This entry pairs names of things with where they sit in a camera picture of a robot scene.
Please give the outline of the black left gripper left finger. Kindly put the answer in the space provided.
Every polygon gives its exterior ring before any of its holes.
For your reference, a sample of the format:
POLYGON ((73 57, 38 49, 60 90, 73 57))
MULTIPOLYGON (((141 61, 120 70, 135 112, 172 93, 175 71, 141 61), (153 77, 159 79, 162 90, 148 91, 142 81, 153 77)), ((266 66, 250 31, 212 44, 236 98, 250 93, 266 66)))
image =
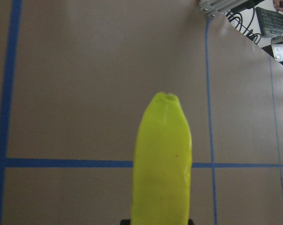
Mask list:
POLYGON ((130 219, 122 219, 120 225, 130 225, 130 219))

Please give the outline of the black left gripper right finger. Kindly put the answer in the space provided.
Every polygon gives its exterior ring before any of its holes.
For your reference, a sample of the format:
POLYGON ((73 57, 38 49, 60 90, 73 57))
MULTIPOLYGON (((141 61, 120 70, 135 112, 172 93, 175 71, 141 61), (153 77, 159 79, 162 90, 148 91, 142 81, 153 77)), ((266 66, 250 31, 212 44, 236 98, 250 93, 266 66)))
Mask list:
POLYGON ((193 222, 192 219, 189 219, 189 220, 188 220, 188 225, 194 225, 194 222, 193 222))

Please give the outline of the person hand on mouse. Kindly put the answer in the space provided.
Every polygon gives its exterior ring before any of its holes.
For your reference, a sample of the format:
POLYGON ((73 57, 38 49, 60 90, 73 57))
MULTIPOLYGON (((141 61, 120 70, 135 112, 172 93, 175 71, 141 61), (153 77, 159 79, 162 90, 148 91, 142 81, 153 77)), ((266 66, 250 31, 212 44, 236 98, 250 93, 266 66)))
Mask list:
POLYGON ((273 0, 274 8, 283 12, 283 0, 273 0))

